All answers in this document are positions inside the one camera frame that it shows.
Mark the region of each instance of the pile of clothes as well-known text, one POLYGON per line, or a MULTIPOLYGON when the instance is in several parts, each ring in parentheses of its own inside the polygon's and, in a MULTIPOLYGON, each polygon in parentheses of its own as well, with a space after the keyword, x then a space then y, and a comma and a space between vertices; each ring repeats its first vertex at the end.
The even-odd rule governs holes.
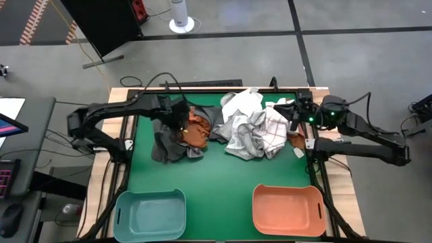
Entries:
POLYGON ((159 120, 153 121, 155 144, 152 158, 168 163, 187 156, 204 156, 208 140, 227 143, 229 154, 250 160, 255 157, 271 159, 290 139, 293 146, 303 149, 302 131, 290 131, 290 122, 273 106, 294 102, 285 98, 277 103, 266 102, 262 108, 262 94, 258 88, 248 88, 241 93, 228 93, 221 106, 190 105, 188 125, 181 134, 172 134, 159 120))

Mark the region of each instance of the white cylinder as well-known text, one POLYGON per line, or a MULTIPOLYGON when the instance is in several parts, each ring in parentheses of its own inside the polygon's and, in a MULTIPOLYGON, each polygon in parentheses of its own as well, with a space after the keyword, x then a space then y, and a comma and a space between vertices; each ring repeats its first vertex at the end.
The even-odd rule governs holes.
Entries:
POLYGON ((171 16, 176 26, 185 26, 188 24, 188 10, 186 9, 185 0, 171 0, 171 16))

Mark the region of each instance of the green mat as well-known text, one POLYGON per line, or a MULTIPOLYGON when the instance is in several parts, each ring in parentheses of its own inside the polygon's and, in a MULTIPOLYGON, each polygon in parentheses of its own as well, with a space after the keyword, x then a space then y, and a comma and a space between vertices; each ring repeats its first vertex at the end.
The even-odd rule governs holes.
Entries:
MULTIPOLYGON (((293 93, 263 94, 265 101, 295 99, 293 93)), ((223 94, 186 94, 200 105, 219 105, 223 94)), ((272 160, 244 161, 224 151, 226 144, 210 142, 204 157, 173 164, 151 159, 153 129, 148 118, 138 120, 128 190, 158 192, 178 188, 186 195, 186 231, 182 240, 292 240, 268 236, 252 221, 252 193, 258 184, 297 186, 311 184, 304 172, 306 159, 298 159, 287 143, 272 160)))

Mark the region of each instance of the black panel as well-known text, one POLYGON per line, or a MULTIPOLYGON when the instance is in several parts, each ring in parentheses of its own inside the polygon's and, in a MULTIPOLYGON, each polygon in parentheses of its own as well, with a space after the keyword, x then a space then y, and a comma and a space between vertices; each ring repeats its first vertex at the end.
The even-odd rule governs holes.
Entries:
POLYGON ((61 0, 100 57, 141 35, 129 0, 61 0))

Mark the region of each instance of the gray floor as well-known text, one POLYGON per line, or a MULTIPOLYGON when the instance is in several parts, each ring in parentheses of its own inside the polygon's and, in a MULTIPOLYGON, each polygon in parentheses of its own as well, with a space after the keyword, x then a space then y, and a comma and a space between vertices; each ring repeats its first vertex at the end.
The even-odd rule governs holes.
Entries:
MULTIPOLYGON (((426 0, 295 0, 295 4, 304 30, 432 25, 432 5, 426 0)), ((146 5, 156 11, 166 6, 154 0, 146 5)), ((282 0, 189 0, 188 9, 202 21, 202 33, 293 29, 288 4, 282 0)), ((143 30, 147 35, 171 34, 167 23, 157 17, 145 23, 143 30)), ((399 130, 400 122, 408 117, 406 107, 432 93, 432 32, 305 36, 304 41, 317 86, 328 86, 347 100, 372 91, 371 120, 376 126, 399 130)), ((88 44, 84 47, 95 56, 88 44)), ((245 86, 266 86, 277 76, 280 85, 307 85, 295 36, 133 42, 109 56, 120 53, 126 58, 101 67, 102 78, 94 68, 81 68, 88 60, 77 45, 0 47, 1 62, 12 72, 8 81, 0 82, 0 95, 105 102, 106 83, 119 86, 119 78, 125 75, 145 81, 159 72, 172 72, 180 82, 241 78, 245 86)), ((365 105, 359 103, 352 109, 365 115, 365 105)), ((74 108, 56 105, 50 128, 65 132, 65 116, 74 108)), ((412 163, 406 167, 349 157, 370 238, 430 242, 431 140, 421 134, 409 141, 412 163)), ((73 153, 48 142, 45 146, 73 153)), ((55 166, 91 163, 43 154, 40 164, 47 159, 53 159, 55 166)), ((41 242, 67 240, 76 231, 68 228, 54 234, 59 230, 47 228, 41 242)))

